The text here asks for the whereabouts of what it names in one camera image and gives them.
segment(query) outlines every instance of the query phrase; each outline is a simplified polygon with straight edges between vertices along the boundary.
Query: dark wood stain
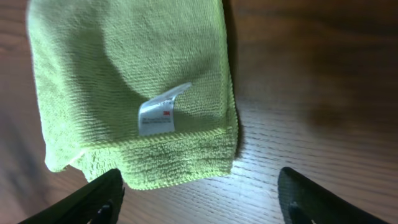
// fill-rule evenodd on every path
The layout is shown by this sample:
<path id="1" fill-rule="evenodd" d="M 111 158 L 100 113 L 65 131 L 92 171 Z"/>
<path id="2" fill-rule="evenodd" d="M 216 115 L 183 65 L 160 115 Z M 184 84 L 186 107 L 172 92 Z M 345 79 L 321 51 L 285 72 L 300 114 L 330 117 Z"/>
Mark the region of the dark wood stain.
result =
<path id="1" fill-rule="evenodd" d="M 78 170 L 44 165 L 26 4 L 0 2 L 2 223 L 86 184 Z M 398 223 L 398 2 L 224 0 L 224 9 L 241 126 L 232 174 L 129 189 L 121 223 L 283 223 L 284 166 Z"/>

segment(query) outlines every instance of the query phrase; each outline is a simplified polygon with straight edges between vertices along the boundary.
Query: towel fold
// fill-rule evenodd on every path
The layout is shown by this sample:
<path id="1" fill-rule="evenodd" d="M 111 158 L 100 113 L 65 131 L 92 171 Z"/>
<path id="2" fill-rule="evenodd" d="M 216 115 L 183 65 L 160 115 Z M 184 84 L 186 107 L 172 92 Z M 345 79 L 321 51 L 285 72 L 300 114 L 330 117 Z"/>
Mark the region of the towel fold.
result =
<path id="1" fill-rule="evenodd" d="M 230 173 L 237 118 L 221 0 L 32 0 L 28 31 L 53 172 L 118 168 L 134 189 Z M 183 83 L 172 133 L 139 135 L 145 101 Z"/>

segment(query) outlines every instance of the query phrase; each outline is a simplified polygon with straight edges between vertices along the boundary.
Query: green towel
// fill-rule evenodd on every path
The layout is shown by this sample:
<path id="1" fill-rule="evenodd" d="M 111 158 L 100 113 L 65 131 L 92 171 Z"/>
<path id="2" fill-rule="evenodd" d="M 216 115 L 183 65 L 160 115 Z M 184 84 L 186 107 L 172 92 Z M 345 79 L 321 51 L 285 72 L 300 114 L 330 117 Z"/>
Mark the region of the green towel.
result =
<path id="1" fill-rule="evenodd" d="M 221 0 L 32 0 L 28 31 L 53 172 L 118 168 L 134 189 L 231 171 L 238 125 Z M 175 132 L 140 136 L 139 107 L 183 83 Z"/>

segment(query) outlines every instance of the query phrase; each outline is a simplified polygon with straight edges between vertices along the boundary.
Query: fabric label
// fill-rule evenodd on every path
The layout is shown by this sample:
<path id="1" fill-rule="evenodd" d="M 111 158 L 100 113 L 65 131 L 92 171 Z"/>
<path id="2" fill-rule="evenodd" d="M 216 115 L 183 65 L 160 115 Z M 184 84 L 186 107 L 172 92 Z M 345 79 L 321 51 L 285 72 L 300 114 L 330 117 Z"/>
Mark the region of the fabric label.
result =
<path id="1" fill-rule="evenodd" d="M 147 136 L 175 131 L 174 101 L 191 85 L 191 83 L 179 85 L 143 103 L 138 112 L 139 135 Z"/>

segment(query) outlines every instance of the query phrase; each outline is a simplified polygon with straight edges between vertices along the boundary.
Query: wooden surface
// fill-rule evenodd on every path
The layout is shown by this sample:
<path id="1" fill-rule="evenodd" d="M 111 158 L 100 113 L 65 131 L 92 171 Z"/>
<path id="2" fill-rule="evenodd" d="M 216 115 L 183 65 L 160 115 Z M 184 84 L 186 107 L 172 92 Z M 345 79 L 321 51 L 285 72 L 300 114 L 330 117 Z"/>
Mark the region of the wooden surface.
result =
<path id="1" fill-rule="evenodd" d="M 231 0 L 226 6 L 239 158 L 232 174 L 127 190 L 120 223 L 283 223 L 290 166 L 398 223 L 398 2 Z M 44 165 L 23 0 L 0 1 L 0 223 L 84 186 Z"/>

